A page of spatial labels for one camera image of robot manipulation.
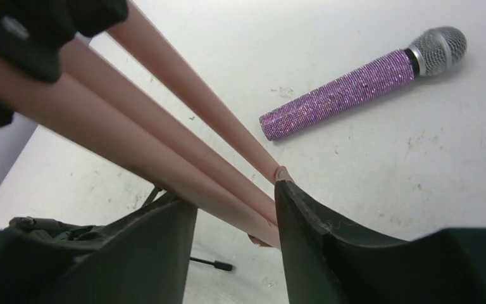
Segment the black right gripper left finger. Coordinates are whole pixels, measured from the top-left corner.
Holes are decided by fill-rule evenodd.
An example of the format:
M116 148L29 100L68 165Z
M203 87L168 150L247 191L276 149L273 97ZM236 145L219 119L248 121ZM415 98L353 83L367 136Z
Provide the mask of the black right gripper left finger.
M0 231L0 303L181 303L196 215L163 197L103 226L13 218Z

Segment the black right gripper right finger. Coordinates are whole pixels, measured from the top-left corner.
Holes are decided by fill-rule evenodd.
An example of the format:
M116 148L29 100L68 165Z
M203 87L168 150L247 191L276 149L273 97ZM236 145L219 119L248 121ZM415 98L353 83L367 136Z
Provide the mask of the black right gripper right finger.
M275 203L291 303L486 303L486 228L405 241L287 180L275 184Z

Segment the pink music stand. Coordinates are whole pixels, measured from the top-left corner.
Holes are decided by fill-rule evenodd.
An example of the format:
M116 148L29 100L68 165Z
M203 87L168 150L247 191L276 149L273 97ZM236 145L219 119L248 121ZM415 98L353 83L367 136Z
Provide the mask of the pink music stand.
M84 44L102 32L265 179L288 175L132 1L0 1L0 127L19 113L279 248L273 200Z

